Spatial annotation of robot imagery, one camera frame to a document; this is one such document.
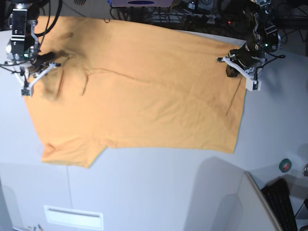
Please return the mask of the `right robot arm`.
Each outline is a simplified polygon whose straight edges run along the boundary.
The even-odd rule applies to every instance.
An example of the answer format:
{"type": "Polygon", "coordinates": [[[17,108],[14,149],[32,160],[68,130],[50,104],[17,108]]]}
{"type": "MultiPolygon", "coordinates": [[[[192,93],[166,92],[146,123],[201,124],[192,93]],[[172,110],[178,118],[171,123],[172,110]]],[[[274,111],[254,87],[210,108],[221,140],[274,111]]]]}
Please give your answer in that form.
{"type": "Polygon", "coordinates": [[[48,5],[50,10],[51,1],[12,0],[10,3],[13,8],[8,18],[8,26],[12,31],[6,47],[8,61],[1,64],[0,67],[6,70],[9,67],[19,67],[19,71],[11,70],[11,73],[25,76],[26,72],[28,72],[30,75],[37,77],[55,59],[53,52],[44,55],[39,53],[45,36],[53,29],[60,16],[63,1],[58,1],[53,22],[50,23],[51,15],[49,14],[45,29],[40,33],[35,32],[35,27],[38,25],[39,11],[45,5],[48,5]]]}

